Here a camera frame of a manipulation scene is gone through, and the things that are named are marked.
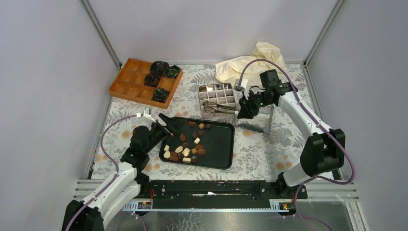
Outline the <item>pink grid box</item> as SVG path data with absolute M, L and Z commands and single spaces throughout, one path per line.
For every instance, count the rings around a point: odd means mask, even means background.
M 233 93 L 232 85 L 230 83 L 202 85 L 199 87 L 198 95 L 201 115 L 204 119 L 232 116 L 231 114 L 206 113 L 203 109 L 204 102 L 210 101 L 221 105 L 234 106 L 237 108 L 237 102 Z

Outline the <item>black plastic tray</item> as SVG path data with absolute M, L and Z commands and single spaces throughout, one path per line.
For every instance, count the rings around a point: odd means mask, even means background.
M 228 169 L 232 165 L 235 127 L 231 123 L 187 118 L 174 137 L 162 141 L 159 158 L 174 164 Z M 180 140 L 184 133 L 186 141 Z M 182 146 L 181 153 L 175 149 Z

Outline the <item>metal serving tongs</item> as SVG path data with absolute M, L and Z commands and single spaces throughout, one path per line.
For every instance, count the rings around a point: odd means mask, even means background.
M 238 110 L 234 106 L 227 106 L 227 105 L 221 105 L 215 102 L 204 102 L 203 103 L 203 109 L 206 113 L 212 113 L 212 114 L 231 114 L 231 115 L 237 115 Z

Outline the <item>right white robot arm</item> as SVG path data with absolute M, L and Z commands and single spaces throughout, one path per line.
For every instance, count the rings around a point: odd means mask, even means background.
M 239 99 L 237 118 L 253 119 L 262 107 L 274 104 L 283 110 L 301 131 L 306 143 L 300 155 L 300 162 L 280 173 L 276 185 L 278 196 L 288 198 L 295 192 L 295 186 L 344 165 L 342 150 L 345 134 L 341 129 L 332 129 L 321 121 L 303 104 L 293 83 L 283 83 L 276 70 L 261 73 L 260 79 L 260 91 L 248 90 L 248 95 Z

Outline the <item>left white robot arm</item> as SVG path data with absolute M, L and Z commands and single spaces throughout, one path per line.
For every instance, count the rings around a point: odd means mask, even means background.
M 161 141 L 177 135 L 187 124 L 183 118 L 160 113 L 151 127 L 135 127 L 130 145 L 115 163 L 115 172 L 81 201 L 72 200 L 66 207 L 63 231 L 103 231 L 115 215 L 133 198 L 149 193 L 149 177 L 142 171 L 148 153 Z

